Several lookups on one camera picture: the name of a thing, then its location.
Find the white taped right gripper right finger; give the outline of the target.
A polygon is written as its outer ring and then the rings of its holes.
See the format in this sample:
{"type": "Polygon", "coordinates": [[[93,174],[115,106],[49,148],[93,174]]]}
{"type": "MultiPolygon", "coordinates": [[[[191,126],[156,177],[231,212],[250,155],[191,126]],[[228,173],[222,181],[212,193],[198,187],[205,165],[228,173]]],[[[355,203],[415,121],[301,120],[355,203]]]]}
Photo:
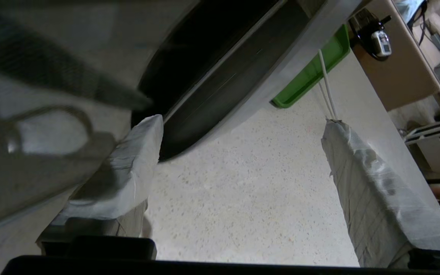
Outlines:
{"type": "Polygon", "coordinates": [[[344,122],[321,143],[360,266],[440,268],[440,212],[344,122]]]}

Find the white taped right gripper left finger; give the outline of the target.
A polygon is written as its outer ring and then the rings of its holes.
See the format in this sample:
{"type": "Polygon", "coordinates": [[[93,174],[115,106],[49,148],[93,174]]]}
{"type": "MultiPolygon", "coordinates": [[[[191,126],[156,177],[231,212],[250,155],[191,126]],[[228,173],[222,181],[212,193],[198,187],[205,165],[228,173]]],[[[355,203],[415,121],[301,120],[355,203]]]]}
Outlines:
{"type": "Polygon", "coordinates": [[[163,139],[163,117],[133,127],[41,233],[44,255],[62,254],[79,236],[138,238],[163,139]]]}

